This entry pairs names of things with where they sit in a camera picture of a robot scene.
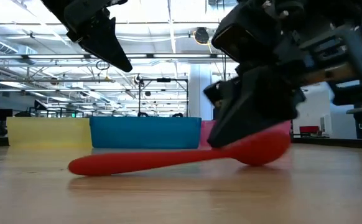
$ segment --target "yellow block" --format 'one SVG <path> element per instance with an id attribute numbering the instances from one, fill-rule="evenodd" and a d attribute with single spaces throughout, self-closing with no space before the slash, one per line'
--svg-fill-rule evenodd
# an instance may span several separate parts
<path id="1" fill-rule="evenodd" d="M 23 148 L 92 148 L 87 118 L 8 118 L 9 145 Z"/>

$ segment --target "blue bin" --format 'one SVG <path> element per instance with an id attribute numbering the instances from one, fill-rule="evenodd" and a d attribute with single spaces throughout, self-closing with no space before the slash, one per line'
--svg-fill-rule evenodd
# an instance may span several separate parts
<path id="1" fill-rule="evenodd" d="M 91 117 L 95 148 L 196 149 L 201 118 Z"/>

